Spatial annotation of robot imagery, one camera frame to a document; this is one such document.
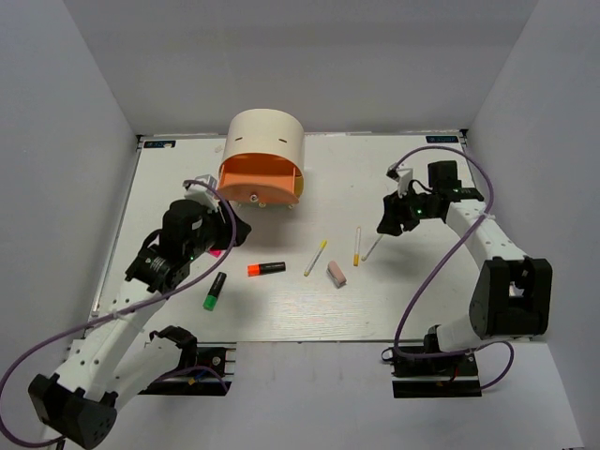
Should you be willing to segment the orange drawer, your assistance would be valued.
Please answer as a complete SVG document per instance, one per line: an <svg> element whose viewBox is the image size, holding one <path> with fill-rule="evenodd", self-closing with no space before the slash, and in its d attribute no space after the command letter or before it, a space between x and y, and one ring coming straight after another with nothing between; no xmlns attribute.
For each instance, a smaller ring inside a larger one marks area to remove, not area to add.
<svg viewBox="0 0 600 450"><path fill-rule="evenodd" d="M302 172L288 159L250 153L224 160L218 192L238 203L297 204L304 191Z"/></svg>

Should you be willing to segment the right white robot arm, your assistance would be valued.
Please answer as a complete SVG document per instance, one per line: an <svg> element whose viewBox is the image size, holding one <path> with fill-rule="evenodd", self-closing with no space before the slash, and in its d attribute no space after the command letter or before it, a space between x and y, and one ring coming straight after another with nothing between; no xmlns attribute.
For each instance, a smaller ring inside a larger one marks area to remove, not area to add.
<svg viewBox="0 0 600 450"><path fill-rule="evenodd" d="M408 189L383 199L379 234L400 236L425 219L440 219L459 238L417 289L407 313L460 248L468 249L479 269L467 312L435 326L437 341L423 350L425 366L437 374L453 367L458 354L484 348L498 338L540 336L548 329L552 267L514 244L489 209L474 187L424 193Z"/></svg>

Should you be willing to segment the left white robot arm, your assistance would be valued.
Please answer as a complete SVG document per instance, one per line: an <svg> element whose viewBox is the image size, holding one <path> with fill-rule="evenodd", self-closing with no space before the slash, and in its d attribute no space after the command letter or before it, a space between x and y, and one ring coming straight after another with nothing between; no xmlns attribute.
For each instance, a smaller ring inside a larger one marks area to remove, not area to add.
<svg viewBox="0 0 600 450"><path fill-rule="evenodd" d="M251 228L226 201L207 206L172 202L160 229L144 240L126 271L112 308L88 324L81 346L50 376L37 375L28 394L40 421L83 449L100 445L117 414L162 377L199 369L198 340L169 325L149 334L149 344L124 358L150 318L188 285L191 264L205 252L229 252Z"/></svg>

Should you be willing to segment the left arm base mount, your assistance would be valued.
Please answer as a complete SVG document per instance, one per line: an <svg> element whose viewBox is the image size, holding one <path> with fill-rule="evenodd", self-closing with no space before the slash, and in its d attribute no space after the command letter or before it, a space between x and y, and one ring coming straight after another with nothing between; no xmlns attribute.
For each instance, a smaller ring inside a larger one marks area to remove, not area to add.
<svg viewBox="0 0 600 450"><path fill-rule="evenodd" d="M233 383L236 343L206 343L197 348L196 365L151 383L141 396L225 397Z"/></svg>

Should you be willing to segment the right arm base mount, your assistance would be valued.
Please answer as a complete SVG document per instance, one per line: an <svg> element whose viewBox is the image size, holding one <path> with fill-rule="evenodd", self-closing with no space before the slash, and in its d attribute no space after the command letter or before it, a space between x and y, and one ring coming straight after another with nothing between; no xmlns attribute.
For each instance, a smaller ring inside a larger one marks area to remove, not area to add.
<svg viewBox="0 0 600 450"><path fill-rule="evenodd" d="M381 353L392 368L393 397L480 398L482 389L478 367L472 355L433 359L413 359L397 355L392 347Z"/></svg>

